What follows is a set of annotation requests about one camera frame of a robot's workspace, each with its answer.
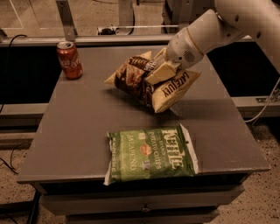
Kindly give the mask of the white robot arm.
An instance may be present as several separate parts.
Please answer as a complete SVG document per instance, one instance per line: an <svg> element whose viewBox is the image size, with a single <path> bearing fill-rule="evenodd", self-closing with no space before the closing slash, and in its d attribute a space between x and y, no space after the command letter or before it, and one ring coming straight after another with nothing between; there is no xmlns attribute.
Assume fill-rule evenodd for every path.
<svg viewBox="0 0 280 224"><path fill-rule="evenodd" d="M280 6L273 0L213 0L213 9L176 33L151 61L186 69L205 54L250 36L280 72Z"/></svg>

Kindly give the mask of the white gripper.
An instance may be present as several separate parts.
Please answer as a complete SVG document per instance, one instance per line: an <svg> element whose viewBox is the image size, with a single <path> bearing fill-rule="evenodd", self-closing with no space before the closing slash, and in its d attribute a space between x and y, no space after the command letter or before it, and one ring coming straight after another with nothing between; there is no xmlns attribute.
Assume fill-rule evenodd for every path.
<svg viewBox="0 0 280 224"><path fill-rule="evenodd" d="M204 54L195 45L188 29L183 28L171 38L167 48L162 48L150 61L149 70L152 72L145 81L151 85L167 81L176 75L180 66L183 69L190 68L203 57Z"/></svg>

